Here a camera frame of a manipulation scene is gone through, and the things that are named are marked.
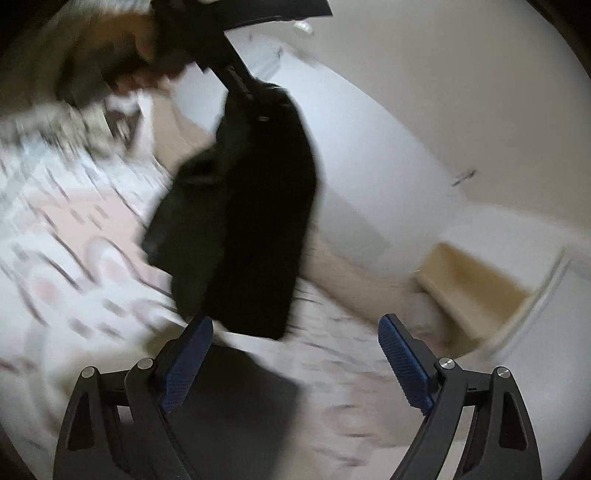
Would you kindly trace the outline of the person's hand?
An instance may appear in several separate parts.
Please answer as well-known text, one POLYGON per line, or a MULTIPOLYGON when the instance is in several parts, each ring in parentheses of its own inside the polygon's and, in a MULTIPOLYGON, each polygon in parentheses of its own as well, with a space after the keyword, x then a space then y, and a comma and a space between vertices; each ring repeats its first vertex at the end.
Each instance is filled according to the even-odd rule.
POLYGON ((179 78, 193 59, 170 39, 152 12, 99 18, 64 61, 57 98, 83 108, 111 94, 157 89, 179 78))

